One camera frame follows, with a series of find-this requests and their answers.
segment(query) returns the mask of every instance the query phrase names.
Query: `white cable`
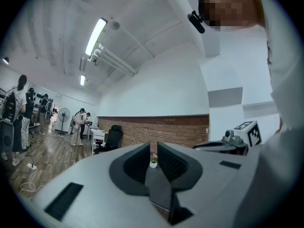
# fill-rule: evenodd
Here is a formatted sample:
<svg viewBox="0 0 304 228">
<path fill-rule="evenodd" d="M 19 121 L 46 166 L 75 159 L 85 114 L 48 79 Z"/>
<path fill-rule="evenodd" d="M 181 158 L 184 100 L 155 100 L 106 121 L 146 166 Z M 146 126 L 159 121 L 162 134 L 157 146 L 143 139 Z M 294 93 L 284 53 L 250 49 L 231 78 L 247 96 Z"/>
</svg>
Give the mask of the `white cable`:
<svg viewBox="0 0 304 228">
<path fill-rule="evenodd" d="M 39 188 L 43 187 L 43 185 L 41 185 L 40 187 L 38 187 L 38 188 L 36 189 L 35 185 L 34 185 L 33 183 L 30 182 L 31 177 L 32 177 L 35 173 L 37 173 L 37 172 L 38 172 L 38 169 L 36 169 L 36 171 L 35 171 L 34 173 L 31 174 L 31 176 L 29 177 L 28 182 L 25 182 L 25 183 L 23 183 L 23 184 L 20 185 L 20 188 L 21 188 L 20 192 L 22 192 L 22 191 L 25 191 L 25 192 L 37 192 Z M 22 186 L 25 185 L 25 184 L 28 184 L 28 185 L 29 185 L 30 190 L 23 189 Z"/>
</svg>

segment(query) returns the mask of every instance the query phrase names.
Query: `standing fan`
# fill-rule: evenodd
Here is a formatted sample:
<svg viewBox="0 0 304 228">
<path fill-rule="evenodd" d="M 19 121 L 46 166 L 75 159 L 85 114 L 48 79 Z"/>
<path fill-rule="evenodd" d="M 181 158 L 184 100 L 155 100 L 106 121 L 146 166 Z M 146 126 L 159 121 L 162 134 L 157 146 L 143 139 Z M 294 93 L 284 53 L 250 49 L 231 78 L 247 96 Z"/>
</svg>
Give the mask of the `standing fan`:
<svg viewBox="0 0 304 228">
<path fill-rule="evenodd" d="M 63 123 L 65 123 L 71 116 L 71 113 L 68 109 L 66 108 L 62 108 L 59 113 L 58 113 L 58 117 L 59 117 L 59 120 L 62 122 L 61 124 L 61 132 L 59 133 L 60 135 L 64 135 L 66 133 L 64 133 L 62 131 L 62 128 L 63 128 Z"/>
</svg>

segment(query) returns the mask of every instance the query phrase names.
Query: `flower pot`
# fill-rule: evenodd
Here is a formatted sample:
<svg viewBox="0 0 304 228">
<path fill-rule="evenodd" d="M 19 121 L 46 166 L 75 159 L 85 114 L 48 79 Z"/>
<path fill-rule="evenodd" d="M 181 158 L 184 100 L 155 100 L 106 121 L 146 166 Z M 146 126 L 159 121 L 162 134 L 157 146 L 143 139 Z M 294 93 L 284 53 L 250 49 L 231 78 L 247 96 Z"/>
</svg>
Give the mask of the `flower pot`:
<svg viewBox="0 0 304 228">
<path fill-rule="evenodd" d="M 155 163 L 150 162 L 150 167 L 151 167 L 151 168 L 154 169 L 156 166 L 157 166 L 157 162 L 155 162 Z"/>
</svg>

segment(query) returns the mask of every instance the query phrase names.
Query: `black office chair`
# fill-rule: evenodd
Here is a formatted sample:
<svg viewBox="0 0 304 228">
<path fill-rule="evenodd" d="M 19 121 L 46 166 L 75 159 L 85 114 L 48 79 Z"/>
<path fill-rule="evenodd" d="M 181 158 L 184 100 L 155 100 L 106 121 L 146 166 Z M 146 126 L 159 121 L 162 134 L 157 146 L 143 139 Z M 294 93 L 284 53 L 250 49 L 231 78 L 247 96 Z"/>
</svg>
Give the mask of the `black office chair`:
<svg viewBox="0 0 304 228">
<path fill-rule="evenodd" d="M 95 154 L 99 154 L 100 152 L 107 152 L 111 150 L 116 150 L 120 147 L 120 141 L 123 138 L 122 127 L 118 125 L 113 125 L 109 130 L 107 141 L 104 147 L 101 147 L 103 141 L 96 141 L 95 143 L 99 145 L 97 149 L 94 149 Z"/>
</svg>

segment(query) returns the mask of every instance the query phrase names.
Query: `red brick wall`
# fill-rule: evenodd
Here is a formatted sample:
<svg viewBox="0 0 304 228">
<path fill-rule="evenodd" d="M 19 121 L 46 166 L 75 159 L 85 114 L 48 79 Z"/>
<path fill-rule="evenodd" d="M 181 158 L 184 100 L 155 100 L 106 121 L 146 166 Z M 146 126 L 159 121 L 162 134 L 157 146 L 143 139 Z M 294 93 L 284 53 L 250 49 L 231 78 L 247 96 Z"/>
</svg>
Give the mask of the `red brick wall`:
<svg viewBox="0 0 304 228">
<path fill-rule="evenodd" d="M 123 127 L 122 146 L 151 142 L 157 152 L 157 142 L 170 142 L 192 148 L 209 140 L 209 116 L 172 117 L 99 117 L 99 128 L 105 131 L 112 125 Z"/>
</svg>

